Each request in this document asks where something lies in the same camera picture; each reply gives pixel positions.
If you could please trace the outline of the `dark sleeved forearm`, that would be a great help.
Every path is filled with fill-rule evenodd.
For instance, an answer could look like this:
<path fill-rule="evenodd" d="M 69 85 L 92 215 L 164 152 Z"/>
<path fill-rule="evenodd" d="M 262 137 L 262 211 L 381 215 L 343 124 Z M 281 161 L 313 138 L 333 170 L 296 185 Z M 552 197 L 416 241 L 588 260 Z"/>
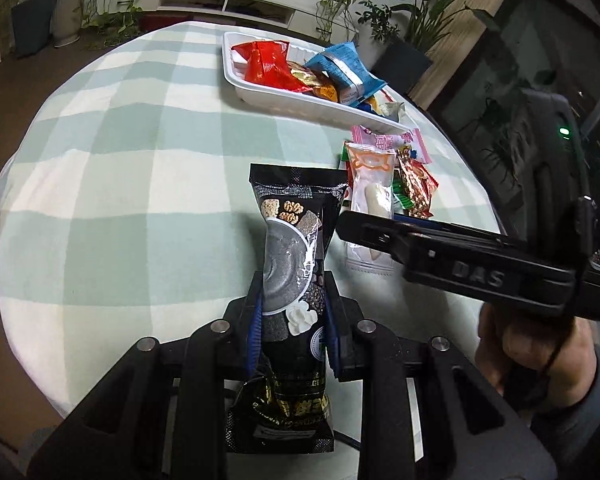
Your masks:
<path fill-rule="evenodd" d="M 596 375 L 585 397 L 568 408 L 547 408 L 532 418 L 531 431 L 565 476 L 594 462 L 600 465 L 600 347 Z"/>

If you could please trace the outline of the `person's right hand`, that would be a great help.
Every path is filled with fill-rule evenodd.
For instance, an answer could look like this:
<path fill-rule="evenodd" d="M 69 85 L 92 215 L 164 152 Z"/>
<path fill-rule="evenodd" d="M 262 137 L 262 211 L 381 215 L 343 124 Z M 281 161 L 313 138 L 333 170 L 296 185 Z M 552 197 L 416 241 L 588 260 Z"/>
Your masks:
<path fill-rule="evenodd" d="M 556 408 L 580 402 L 593 385 L 597 358 L 592 324 L 575 318 L 563 344 L 517 322 L 505 322 L 490 304 L 479 315 L 480 342 L 475 354 L 478 370 L 498 393 L 517 364 L 548 376 L 547 401 Z"/>

